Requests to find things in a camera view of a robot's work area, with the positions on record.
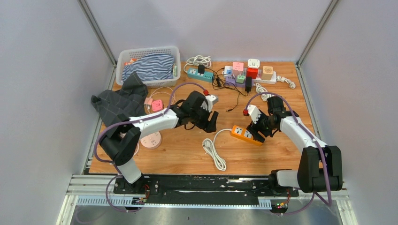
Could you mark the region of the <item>orange power strip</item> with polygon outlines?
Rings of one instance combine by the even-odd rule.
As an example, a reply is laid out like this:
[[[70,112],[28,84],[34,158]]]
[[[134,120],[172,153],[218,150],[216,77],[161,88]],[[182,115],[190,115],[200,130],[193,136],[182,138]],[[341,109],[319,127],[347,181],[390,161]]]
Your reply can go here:
[[[262,146],[263,143],[256,141],[253,137],[253,135],[244,127],[240,127],[237,125],[234,125],[231,129],[230,132],[232,137],[235,137],[239,140],[245,141],[247,143],[256,145],[256,146]]]

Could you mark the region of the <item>pink cube adapter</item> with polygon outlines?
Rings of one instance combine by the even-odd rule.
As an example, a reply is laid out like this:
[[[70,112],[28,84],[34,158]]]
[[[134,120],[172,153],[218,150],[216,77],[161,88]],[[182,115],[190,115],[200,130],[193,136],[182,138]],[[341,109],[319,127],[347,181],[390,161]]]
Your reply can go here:
[[[161,99],[154,100],[151,104],[151,109],[153,112],[159,112],[164,109],[164,103]]]

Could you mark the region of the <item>round pink power strip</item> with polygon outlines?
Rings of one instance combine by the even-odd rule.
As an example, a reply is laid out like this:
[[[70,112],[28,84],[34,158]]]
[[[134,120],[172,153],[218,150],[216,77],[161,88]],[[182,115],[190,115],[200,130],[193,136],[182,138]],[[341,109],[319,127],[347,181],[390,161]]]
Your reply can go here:
[[[162,136],[160,132],[155,132],[140,139],[141,145],[146,149],[156,149],[161,145]]]

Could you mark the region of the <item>light pink usb charger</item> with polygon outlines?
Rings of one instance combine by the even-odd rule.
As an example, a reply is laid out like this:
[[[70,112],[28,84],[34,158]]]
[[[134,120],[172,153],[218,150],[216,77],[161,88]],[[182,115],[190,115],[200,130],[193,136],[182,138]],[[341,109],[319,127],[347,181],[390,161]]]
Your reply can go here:
[[[150,97],[145,98],[144,106],[150,108],[152,106],[153,99]]]

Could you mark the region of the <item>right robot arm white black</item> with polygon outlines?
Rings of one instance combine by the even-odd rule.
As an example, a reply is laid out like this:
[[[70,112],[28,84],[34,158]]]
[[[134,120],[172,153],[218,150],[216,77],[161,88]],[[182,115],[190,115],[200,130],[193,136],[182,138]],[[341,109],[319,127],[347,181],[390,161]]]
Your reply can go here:
[[[343,187],[342,154],[337,146],[328,145],[316,137],[285,101],[278,96],[267,100],[268,112],[247,104],[243,114],[251,118],[247,126],[254,140],[265,142],[276,132],[282,132],[301,154],[298,169],[273,170],[268,182],[269,192],[281,195],[287,187],[305,193],[339,191]]]

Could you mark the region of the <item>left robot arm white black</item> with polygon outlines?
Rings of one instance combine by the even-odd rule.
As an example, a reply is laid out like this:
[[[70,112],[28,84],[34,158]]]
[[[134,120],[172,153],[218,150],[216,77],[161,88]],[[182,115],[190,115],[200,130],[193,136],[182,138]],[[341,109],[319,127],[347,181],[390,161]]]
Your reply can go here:
[[[218,112],[213,106],[218,102],[216,95],[204,95],[193,91],[181,104],[173,104],[159,112],[140,117],[117,116],[98,138],[97,144],[111,159],[118,173],[126,181],[126,188],[133,194],[140,193],[144,181],[142,172],[133,155],[140,139],[166,129],[178,128],[191,123],[207,133],[216,131]]]

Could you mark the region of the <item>tan cube socket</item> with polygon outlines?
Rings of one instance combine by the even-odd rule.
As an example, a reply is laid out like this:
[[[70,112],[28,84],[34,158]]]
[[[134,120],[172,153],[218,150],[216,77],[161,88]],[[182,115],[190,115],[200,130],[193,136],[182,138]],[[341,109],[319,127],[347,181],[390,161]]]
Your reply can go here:
[[[263,66],[262,67],[262,75],[261,75],[262,80],[271,80],[273,74],[274,74],[274,70],[273,70],[272,66]]]

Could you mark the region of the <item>red cube socket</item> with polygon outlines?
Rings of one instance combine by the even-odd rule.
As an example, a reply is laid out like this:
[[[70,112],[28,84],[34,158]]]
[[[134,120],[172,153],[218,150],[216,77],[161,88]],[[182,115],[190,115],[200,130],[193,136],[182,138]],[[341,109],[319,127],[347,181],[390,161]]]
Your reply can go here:
[[[257,68],[247,68],[246,70],[246,77],[251,77],[252,79],[256,79],[258,76],[258,69]]]

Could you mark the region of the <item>white cube socket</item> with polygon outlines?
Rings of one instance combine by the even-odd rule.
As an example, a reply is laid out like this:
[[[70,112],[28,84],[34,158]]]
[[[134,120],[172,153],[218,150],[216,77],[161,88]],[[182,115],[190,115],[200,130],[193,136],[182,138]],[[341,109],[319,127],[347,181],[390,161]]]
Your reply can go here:
[[[248,59],[247,67],[258,69],[260,67],[260,60],[259,59]]]

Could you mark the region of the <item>pink cube socket back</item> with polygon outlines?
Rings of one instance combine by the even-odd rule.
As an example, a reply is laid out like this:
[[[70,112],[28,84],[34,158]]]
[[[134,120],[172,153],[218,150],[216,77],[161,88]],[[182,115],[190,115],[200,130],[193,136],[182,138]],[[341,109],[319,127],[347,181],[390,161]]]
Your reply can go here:
[[[233,62],[232,63],[232,74],[233,76],[242,75],[244,70],[244,64],[242,62]]]

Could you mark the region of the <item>white long power strip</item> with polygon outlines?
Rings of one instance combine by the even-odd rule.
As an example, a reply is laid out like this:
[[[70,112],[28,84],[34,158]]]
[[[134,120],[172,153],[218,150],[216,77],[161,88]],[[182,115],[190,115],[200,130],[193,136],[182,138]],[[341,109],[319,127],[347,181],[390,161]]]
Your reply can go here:
[[[231,69],[232,70],[232,66],[225,66],[224,70],[222,72],[222,75],[225,76],[226,74],[224,73],[226,69]],[[256,79],[252,79],[252,84],[254,85],[254,83],[267,83],[267,84],[276,84],[277,82],[277,78],[276,78],[276,71],[274,71],[274,74],[272,76],[271,80],[262,80],[261,79],[261,75],[262,75],[262,70],[260,69],[258,71],[258,76]]]

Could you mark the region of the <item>black power adapter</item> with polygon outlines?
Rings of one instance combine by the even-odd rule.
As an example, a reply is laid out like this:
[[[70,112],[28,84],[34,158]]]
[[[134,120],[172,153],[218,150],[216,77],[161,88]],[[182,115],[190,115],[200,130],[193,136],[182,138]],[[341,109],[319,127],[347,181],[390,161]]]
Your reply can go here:
[[[247,76],[245,78],[245,91],[249,93],[252,90],[252,78]]]

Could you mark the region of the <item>purple power strip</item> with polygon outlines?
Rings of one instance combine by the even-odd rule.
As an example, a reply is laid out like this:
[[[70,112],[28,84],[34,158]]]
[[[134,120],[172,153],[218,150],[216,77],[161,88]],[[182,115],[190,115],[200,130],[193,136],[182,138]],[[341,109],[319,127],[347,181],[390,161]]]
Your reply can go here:
[[[225,75],[224,79],[227,83],[229,83],[232,86],[236,86],[238,88],[243,88],[245,86],[245,82],[243,84],[236,83],[236,76],[231,76],[231,75]]]

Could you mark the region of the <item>green small adapter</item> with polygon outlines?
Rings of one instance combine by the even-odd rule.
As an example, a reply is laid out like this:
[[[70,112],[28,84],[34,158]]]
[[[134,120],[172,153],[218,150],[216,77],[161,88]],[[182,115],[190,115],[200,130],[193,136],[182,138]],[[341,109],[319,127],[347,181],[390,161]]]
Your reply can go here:
[[[244,82],[245,82],[245,76],[244,75],[238,75],[236,77],[236,83],[243,84]]]

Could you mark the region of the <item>teal power strip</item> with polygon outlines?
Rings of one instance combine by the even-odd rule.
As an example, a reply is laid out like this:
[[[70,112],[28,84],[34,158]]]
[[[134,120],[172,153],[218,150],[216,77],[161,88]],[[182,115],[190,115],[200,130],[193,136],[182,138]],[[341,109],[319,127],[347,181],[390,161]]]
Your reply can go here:
[[[214,78],[213,73],[205,71],[204,73],[200,74],[196,68],[189,68],[187,70],[187,76],[189,78],[193,78],[193,79],[197,79],[197,80],[201,80],[201,81],[205,81],[205,82],[209,82],[209,83],[212,83],[213,78]]]

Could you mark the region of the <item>black charger on teal strip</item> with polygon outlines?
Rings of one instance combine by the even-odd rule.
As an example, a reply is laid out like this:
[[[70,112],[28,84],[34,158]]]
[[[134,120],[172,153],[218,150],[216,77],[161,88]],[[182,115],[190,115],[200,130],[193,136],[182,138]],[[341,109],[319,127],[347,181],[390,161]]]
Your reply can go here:
[[[198,65],[198,74],[204,74],[206,67],[202,64]]]

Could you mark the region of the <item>white plastic basket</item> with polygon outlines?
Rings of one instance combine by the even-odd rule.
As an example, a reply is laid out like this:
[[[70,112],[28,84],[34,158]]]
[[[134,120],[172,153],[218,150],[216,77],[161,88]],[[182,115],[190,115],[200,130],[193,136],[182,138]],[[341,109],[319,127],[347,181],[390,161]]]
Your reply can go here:
[[[132,75],[149,88],[175,86],[181,75],[180,52],[176,46],[124,50],[119,54],[115,81],[119,85]]]

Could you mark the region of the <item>blue white striped cloth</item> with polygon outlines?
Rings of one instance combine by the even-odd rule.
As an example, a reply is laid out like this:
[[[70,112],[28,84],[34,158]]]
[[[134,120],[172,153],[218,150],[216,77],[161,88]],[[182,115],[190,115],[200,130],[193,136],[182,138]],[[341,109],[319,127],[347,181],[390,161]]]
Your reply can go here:
[[[134,72],[142,82],[167,80],[173,78],[175,57],[164,53],[150,53],[133,63],[124,66],[122,81],[126,81]]]

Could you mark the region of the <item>dark grey checked cloth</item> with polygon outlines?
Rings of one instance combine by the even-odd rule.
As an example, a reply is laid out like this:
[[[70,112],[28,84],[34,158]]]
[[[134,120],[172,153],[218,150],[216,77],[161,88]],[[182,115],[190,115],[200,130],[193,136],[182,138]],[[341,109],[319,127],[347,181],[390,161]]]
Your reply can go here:
[[[91,96],[91,105],[99,113],[106,127],[114,124],[117,115],[138,117],[146,115],[144,101],[148,95],[148,88],[134,71],[123,82],[120,90],[105,90],[99,95]]]

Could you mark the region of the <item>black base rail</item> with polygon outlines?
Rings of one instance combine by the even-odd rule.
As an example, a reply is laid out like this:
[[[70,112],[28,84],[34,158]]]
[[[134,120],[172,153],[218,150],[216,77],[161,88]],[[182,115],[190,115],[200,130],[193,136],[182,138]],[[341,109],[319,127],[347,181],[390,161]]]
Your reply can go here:
[[[298,197],[291,187],[277,187],[267,175],[144,174],[133,184],[116,179],[113,194],[143,195],[147,203],[257,205],[261,197]]]

